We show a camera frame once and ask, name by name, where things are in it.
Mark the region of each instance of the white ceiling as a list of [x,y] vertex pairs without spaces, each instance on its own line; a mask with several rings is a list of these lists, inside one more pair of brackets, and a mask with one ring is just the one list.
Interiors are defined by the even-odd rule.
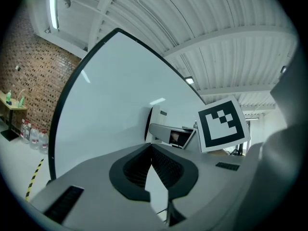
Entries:
[[[33,1],[38,13],[43,4]],[[71,0],[70,8],[58,0],[58,20],[59,31],[48,36],[42,22],[32,24],[79,57],[119,27],[192,76],[205,102],[234,95],[252,115],[274,109],[269,90],[298,42],[276,0]]]

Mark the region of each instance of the red brick wall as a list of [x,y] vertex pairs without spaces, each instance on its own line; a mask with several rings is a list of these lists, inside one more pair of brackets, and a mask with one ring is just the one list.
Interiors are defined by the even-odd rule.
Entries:
[[[12,90],[12,98],[17,99],[25,89],[22,95],[28,110],[14,111],[13,125],[17,129],[21,119],[27,118],[49,132],[60,93],[79,62],[78,57],[35,35],[26,8],[20,9],[0,52],[0,90]],[[4,117],[8,117],[8,112],[5,109]]]

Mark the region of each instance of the white floor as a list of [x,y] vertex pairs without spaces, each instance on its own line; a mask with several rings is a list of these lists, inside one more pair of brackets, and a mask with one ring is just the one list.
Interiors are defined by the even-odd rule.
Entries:
[[[6,129],[7,125],[0,120],[0,131]],[[50,180],[48,155],[32,150],[21,138],[9,142],[0,135],[0,172],[14,194],[25,199],[33,174],[43,158],[44,161],[31,187],[29,201]]]

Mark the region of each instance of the black rectangular vent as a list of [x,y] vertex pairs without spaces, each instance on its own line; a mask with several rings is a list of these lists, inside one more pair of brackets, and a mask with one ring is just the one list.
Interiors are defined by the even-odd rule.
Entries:
[[84,189],[79,187],[70,186],[44,213],[44,215],[61,224],[77,202],[83,190]]
[[222,162],[217,163],[216,166],[229,169],[229,170],[234,170],[234,171],[237,171],[238,168],[240,167],[239,165],[236,165],[236,164],[227,164],[227,163],[222,163]]

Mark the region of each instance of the wooden table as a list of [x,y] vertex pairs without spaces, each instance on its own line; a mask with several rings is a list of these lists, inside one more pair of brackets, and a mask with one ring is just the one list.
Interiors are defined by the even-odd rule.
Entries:
[[8,104],[6,103],[6,94],[3,93],[1,90],[0,90],[0,101],[1,101],[2,103],[4,103],[4,105],[5,105],[6,107],[8,107],[9,110],[10,110],[9,128],[8,128],[7,130],[5,130],[5,131],[2,131],[1,134],[2,134],[2,136],[5,137],[8,141],[11,141],[11,140],[13,140],[13,139],[16,139],[16,138],[19,136],[19,135],[17,135],[16,133],[14,133],[14,132],[11,130],[11,128],[12,128],[13,110],[27,110],[27,108],[24,107],[24,106],[21,107],[21,108],[19,108],[19,107],[18,107],[18,104],[16,103],[17,100],[15,100],[15,99],[13,99],[13,98],[11,98],[12,105],[8,105]]

